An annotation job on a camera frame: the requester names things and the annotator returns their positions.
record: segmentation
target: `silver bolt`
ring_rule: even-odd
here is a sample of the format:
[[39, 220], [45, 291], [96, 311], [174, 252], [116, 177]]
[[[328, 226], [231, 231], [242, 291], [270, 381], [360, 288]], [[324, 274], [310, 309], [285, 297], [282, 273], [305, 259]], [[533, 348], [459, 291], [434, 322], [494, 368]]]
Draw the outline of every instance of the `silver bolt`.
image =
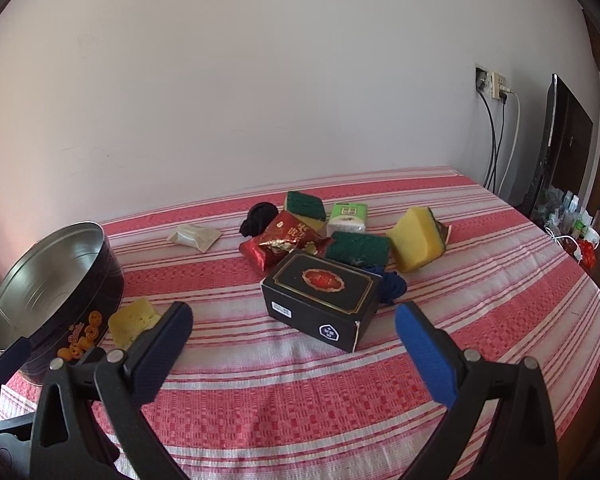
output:
[[64, 366], [64, 359], [62, 359], [61, 357], [54, 357], [53, 359], [51, 359], [51, 362], [49, 363], [50, 370], [59, 370], [63, 366]]
[[124, 358], [125, 353], [120, 348], [114, 348], [107, 352], [107, 361], [110, 363], [119, 363]]
[[464, 358], [471, 363], [477, 363], [481, 357], [480, 352], [474, 350], [473, 348], [467, 348], [463, 354]]
[[532, 357], [525, 357], [525, 366], [529, 368], [529, 370], [535, 370], [538, 368], [538, 361], [533, 359]]

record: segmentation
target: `table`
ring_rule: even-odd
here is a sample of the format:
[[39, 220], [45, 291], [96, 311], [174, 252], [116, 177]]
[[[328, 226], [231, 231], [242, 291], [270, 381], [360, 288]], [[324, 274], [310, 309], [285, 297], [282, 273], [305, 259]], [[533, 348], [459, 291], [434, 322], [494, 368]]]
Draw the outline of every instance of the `table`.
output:
[[[443, 415], [395, 334], [394, 307], [378, 310], [354, 354], [267, 316], [260, 275], [237, 250], [238, 226], [251, 205], [281, 205], [289, 189], [320, 196], [327, 210], [343, 199], [367, 203], [372, 233], [385, 232], [415, 205], [451, 224], [447, 252], [405, 275], [404, 299], [415, 300], [460, 348], [509, 363], [533, 355], [558, 437], [564, 433], [600, 361], [600, 290], [538, 227], [451, 168], [379, 171], [106, 222], [125, 269], [123, 303], [146, 296], [160, 311], [174, 300], [193, 309], [182, 355], [157, 400], [143, 408], [188, 475], [397, 478]], [[168, 233], [185, 222], [219, 228], [222, 237], [206, 254], [168, 243]], [[112, 348], [110, 337], [103, 346]], [[3, 392], [3, 417], [34, 409], [38, 390], [20, 377]], [[456, 475], [475, 459], [493, 410], [490, 401]], [[133, 474], [124, 455], [118, 467]]]

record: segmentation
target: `red plastic wrapper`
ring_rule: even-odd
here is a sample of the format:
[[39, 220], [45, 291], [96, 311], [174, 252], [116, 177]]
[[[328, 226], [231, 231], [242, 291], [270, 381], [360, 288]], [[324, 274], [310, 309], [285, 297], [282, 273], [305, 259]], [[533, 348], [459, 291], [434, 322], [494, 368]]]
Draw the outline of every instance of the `red plastic wrapper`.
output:
[[238, 250], [258, 270], [266, 270], [294, 249], [317, 254], [327, 240], [288, 211], [281, 211], [261, 235], [241, 243]]
[[596, 253], [593, 244], [587, 240], [578, 240], [578, 245], [582, 251], [582, 261], [580, 262], [585, 269], [593, 269], [596, 266]]

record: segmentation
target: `tv screen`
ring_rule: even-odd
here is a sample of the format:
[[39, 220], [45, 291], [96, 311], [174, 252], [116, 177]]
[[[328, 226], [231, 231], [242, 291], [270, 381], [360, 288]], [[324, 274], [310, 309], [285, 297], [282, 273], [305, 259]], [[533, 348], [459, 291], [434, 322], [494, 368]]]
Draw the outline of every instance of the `tv screen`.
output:
[[589, 156], [593, 122], [564, 81], [553, 74], [547, 92], [540, 153], [522, 214], [538, 225], [553, 211], [551, 194], [580, 192]]

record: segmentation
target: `small white sachet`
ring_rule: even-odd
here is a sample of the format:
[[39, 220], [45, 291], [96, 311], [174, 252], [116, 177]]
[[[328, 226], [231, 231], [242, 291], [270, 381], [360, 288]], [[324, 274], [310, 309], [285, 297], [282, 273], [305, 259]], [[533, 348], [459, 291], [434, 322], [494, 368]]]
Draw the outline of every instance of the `small white sachet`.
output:
[[218, 240], [221, 234], [222, 232], [218, 229], [184, 224], [179, 225], [167, 240], [174, 244], [195, 247], [200, 252], [206, 253], [206, 250]]

